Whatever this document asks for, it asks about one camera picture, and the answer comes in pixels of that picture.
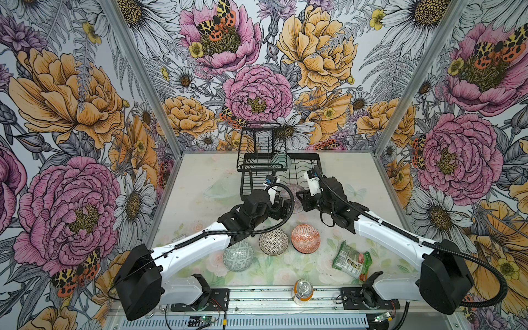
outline purple flower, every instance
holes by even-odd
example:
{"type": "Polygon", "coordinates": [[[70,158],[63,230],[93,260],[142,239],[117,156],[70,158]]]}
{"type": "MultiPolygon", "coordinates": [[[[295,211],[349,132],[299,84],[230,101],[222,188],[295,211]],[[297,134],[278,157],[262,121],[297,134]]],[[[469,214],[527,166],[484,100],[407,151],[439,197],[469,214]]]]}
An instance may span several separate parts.
{"type": "Polygon", "coordinates": [[[447,82],[442,85],[449,104],[455,103],[465,111],[479,111],[484,116],[496,116],[528,94],[528,52],[510,62],[499,56],[483,69],[475,67],[475,45],[495,44],[513,32],[513,29],[503,32],[502,27],[493,30],[492,24],[482,23],[469,31],[452,51],[447,82]]]}
{"type": "Polygon", "coordinates": [[[257,3],[260,10],[257,12],[261,19],[278,15],[283,20],[295,15],[296,0],[261,0],[257,3]]]}
{"type": "Polygon", "coordinates": [[[27,180],[24,165],[7,148],[0,146],[0,234],[15,214],[16,196],[27,180]]]}
{"type": "Polygon", "coordinates": [[[180,44],[188,47],[193,58],[196,58],[198,68],[195,73],[202,78],[211,78],[226,71],[239,70],[246,64],[254,63],[259,57],[262,32],[259,23],[253,25],[244,6],[240,9],[230,1],[231,10],[235,12],[235,26],[228,28],[221,40],[210,41],[202,36],[196,27],[204,21],[210,21],[216,15],[216,5],[213,9],[204,7],[201,11],[193,8],[191,11],[180,12],[180,44]]]}
{"type": "Polygon", "coordinates": [[[20,198],[24,231],[13,245],[15,260],[53,275],[80,265],[96,249],[104,258],[117,241],[112,226],[119,193],[114,174],[90,157],[43,170],[20,198]]]}
{"type": "Polygon", "coordinates": [[[485,307],[478,310],[479,323],[487,325],[486,329],[508,330],[508,321],[493,310],[493,307],[485,307]]]}
{"type": "Polygon", "coordinates": [[[321,7],[323,12],[329,12],[334,9],[334,0],[308,0],[308,5],[312,5],[314,8],[321,7]]]}
{"type": "Polygon", "coordinates": [[[293,106],[288,79],[267,67],[244,67],[224,83],[225,105],[238,118],[268,122],[287,117],[293,106]]]}
{"type": "Polygon", "coordinates": [[[444,114],[426,134],[425,168],[418,170],[423,188],[433,186],[456,205],[478,202],[501,175],[503,157],[492,124],[477,114],[444,114]]]}
{"type": "Polygon", "coordinates": [[[9,86],[9,78],[13,74],[9,73],[9,69],[5,64],[0,64],[0,91],[7,93],[7,87],[9,86]]]}
{"type": "Polygon", "coordinates": [[[48,41],[40,36],[39,31],[17,24],[14,18],[0,15],[0,43],[8,46],[15,54],[19,51],[29,52],[31,48],[39,52],[46,48],[48,41]]]}

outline black cable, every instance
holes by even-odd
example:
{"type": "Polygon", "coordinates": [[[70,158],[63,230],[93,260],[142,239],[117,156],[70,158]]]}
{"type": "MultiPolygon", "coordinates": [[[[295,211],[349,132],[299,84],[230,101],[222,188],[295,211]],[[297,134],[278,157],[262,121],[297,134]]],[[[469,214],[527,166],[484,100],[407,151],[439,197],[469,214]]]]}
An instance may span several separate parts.
{"type": "MultiPolygon", "coordinates": [[[[328,189],[332,194],[334,194],[334,196],[337,197],[337,199],[339,199],[340,201],[342,201],[343,203],[345,203],[348,207],[354,209],[355,211],[359,212],[359,214],[391,229],[392,231],[395,231],[397,232],[398,234],[416,242],[416,243],[419,243],[420,240],[414,236],[413,234],[411,233],[408,233],[407,231],[404,231],[392,224],[390,224],[389,222],[387,221],[383,221],[379,218],[376,218],[375,216],[373,215],[370,215],[366,212],[364,212],[363,210],[355,207],[353,204],[351,204],[350,202],[348,202],[346,199],[344,199],[343,197],[339,196],[332,188],[330,188],[326,182],[325,182],[325,178],[322,176],[321,172],[320,172],[320,169],[317,165],[314,166],[314,171],[315,173],[317,174],[317,176],[319,177],[319,181],[325,186],[326,189],[328,189]]],[[[429,243],[429,242],[421,242],[421,244],[425,247],[428,247],[430,249],[433,249],[433,250],[437,250],[437,251],[442,251],[442,252],[446,252],[446,253],[451,253],[451,254],[454,254],[456,256],[459,256],[461,258],[464,258],[466,260],[469,260],[471,262],[474,262],[484,268],[486,268],[487,270],[489,270],[498,280],[499,282],[499,290],[497,292],[497,294],[491,298],[491,299],[488,299],[488,300],[485,300],[485,301],[475,301],[475,302],[471,302],[471,301],[462,301],[460,302],[460,306],[464,306],[464,307],[473,307],[473,308],[482,308],[482,307],[489,307],[489,306],[494,306],[496,304],[498,304],[499,302],[501,302],[505,297],[506,295],[508,294],[508,283],[506,282],[506,279],[504,278],[504,276],[502,276],[502,273],[500,271],[498,271],[495,267],[491,266],[490,264],[488,264],[486,261],[483,261],[483,260],[480,260],[478,258],[475,258],[469,254],[466,254],[466,253],[463,253],[463,252],[460,252],[460,251],[452,251],[450,249],[447,249],[447,248],[444,248],[442,246],[439,246],[439,245],[436,245],[436,244],[432,244],[432,243],[429,243]]]]}
{"type": "Polygon", "coordinates": [[[410,301],[407,300],[405,303],[405,309],[403,310],[403,315],[401,316],[401,319],[398,321],[398,324],[396,324],[396,326],[392,330],[399,330],[402,327],[403,322],[405,322],[405,318],[407,317],[407,313],[409,312],[409,305],[410,305],[410,301]]]}
{"type": "Polygon", "coordinates": [[[168,330],[172,330],[171,326],[168,324],[168,321],[167,321],[167,313],[168,313],[168,305],[167,307],[165,307],[165,324],[167,325],[168,330]]]}
{"type": "MultiPolygon", "coordinates": [[[[293,201],[294,200],[294,194],[291,192],[291,190],[284,184],[282,183],[272,183],[270,185],[268,185],[266,187],[266,189],[264,189],[266,192],[268,190],[270,190],[271,187],[275,187],[275,186],[278,186],[278,187],[282,187],[284,190],[286,190],[286,192],[288,193],[288,195],[290,196],[291,200],[293,201]]],[[[138,269],[136,269],[135,271],[127,274],[127,276],[124,276],[122,278],[119,278],[117,282],[115,282],[111,287],[110,289],[108,289],[108,291],[110,292],[110,290],[112,290],[116,285],[118,285],[119,283],[121,283],[122,281],[124,281],[125,279],[129,278],[130,276],[132,276],[133,274],[135,274],[136,272],[142,270],[143,268],[145,268],[149,263],[152,263],[154,261],[156,261],[157,259],[161,258],[161,257],[167,257],[167,255],[171,252],[174,252],[178,249],[181,249],[183,247],[186,247],[188,246],[189,244],[192,244],[196,241],[199,241],[201,240],[202,238],[205,238],[207,236],[211,236],[211,235],[259,235],[259,234],[265,234],[265,233],[268,233],[270,231],[273,231],[279,227],[281,227],[283,224],[285,224],[288,219],[290,219],[291,215],[293,214],[294,212],[294,203],[291,204],[289,210],[288,210],[288,213],[286,213],[286,216],[284,217],[284,219],[277,223],[276,225],[274,226],[271,226],[269,228],[265,228],[265,229],[261,229],[261,230],[248,230],[248,231],[239,231],[239,230],[210,230],[210,231],[205,231],[203,230],[202,233],[200,235],[197,235],[185,242],[182,242],[180,244],[176,244],[171,250],[167,251],[167,252],[164,252],[163,254],[161,254],[160,256],[157,256],[156,258],[152,259],[151,261],[145,263],[143,266],[139,267],[138,269]]]]}

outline dish rack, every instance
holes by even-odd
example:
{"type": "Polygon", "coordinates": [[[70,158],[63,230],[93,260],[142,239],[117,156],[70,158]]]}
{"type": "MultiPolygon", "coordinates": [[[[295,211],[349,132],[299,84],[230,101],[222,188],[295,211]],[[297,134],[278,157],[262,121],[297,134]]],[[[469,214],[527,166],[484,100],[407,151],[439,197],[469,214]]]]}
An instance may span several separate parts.
{"type": "Polygon", "coordinates": [[[308,189],[308,182],[304,178],[304,173],[313,169],[315,165],[321,168],[321,161],[318,154],[314,153],[289,153],[288,158],[291,163],[283,171],[272,169],[270,171],[246,171],[242,173],[240,182],[240,199],[249,195],[253,189],[264,189],[264,181],[267,175],[274,175],[280,178],[280,182],[285,185],[298,185],[303,190],[308,189]]]}
{"type": "Polygon", "coordinates": [[[238,172],[285,171],[286,143],[280,138],[282,127],[257,127],[249,123],[240,131],[238,172]]]}

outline pink peony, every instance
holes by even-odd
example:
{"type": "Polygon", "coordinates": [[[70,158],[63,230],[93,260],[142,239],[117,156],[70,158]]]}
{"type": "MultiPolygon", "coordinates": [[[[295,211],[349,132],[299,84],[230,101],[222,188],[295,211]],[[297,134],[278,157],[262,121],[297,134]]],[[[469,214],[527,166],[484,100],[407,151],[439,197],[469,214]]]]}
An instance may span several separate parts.
{"type": "Polygon", "coordinates": [[[476,114],[444,114],[426,134],[425,169],[418,170],[423,188],[433,186],[469,205],[485,196],[501,175],[503,158],[492,124],[476,114]]]}
{"type": "MultiPolygon", "coordinates": [[[[239,9],[233,0],[229,2],[231,4],[231,10],[236,15],[235,29],[231,33],[236,34],[233,39],[237,40],[237,37],[240,38],[240,43],[236,47],[236,51],[230,49],[209,55],[204,49],[203,55],[196,58],[200,69],[196,70],[196,74],[205,76],[203,78],[211,78],[226,71],[236,71],[245,64],[254,63],[259,57],[262,39],[259,23],[253,25],[253,21],[251,18],[248,18],[248,13],[244,6],[241,6],[239,9]]],[[[202,34],[196,26],[204,21],[213,20],[214,15],[216,15],[216,5],[212,9],[204,7],[201,11],[198,11],[194,7],[192,11],[181,11],[180,33],[183,35],[183,38],[180,38],[181,45],[189,47],[194,42],[194,45],[200,43],[200,46],[203,46],[201,44],[202,34]]],[[[223,43],[223,40],[215,41],[215,43],[223,43]]]]}
{"type": "Polygon", "coordinates": [[[456,103],[466,111],[479,111],[484,116],[496,116],[528,93],[528,51],[512,62],[500,59],[485,69],[475,67],[475,45],[480,42],[497,44],[514,32],[502,30],[502,26],[494,31],[492,24],[485,27],[479,23],[459,43],[459,49],[453,50],[449,75],[442,86],[450,104],[456,103]]]}
{"type": "Polygon", "coordinates": [[[225,105],[236,117],[268,122],[287,117],[292,108],[290,83],[261,65],[244,67],[224,83],[225,105]]]}
{"type": "Polygon", "coordinates": [[[98,248],[105,257],[117,240],[112,226],[119,193],[113,173],[90,157],[37,174],[20,199],[24,231],[13,246],[15,260],[53,275],[80,265],[98,248]]]}
{"type": "Polygon", "coordinates": [[[16,196],[26,184],[24,165],[0,145],[0,234],[11,223],[16,210],[16,196]]]}

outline snack bag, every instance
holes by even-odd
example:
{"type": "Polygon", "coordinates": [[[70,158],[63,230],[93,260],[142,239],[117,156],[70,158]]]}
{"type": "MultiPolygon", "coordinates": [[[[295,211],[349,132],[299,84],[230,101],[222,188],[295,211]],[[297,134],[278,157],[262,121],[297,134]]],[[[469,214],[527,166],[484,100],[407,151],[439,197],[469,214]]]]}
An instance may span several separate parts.
{"type": "Polygon", "coordinates": [[[370,265],[372,265],[372,258],[369,252],[359,253],[346,245],[345,241],[341,243],[339,253],[332,263],[333,268],[344,271],[361,281],[367,279],[370,265]]]}

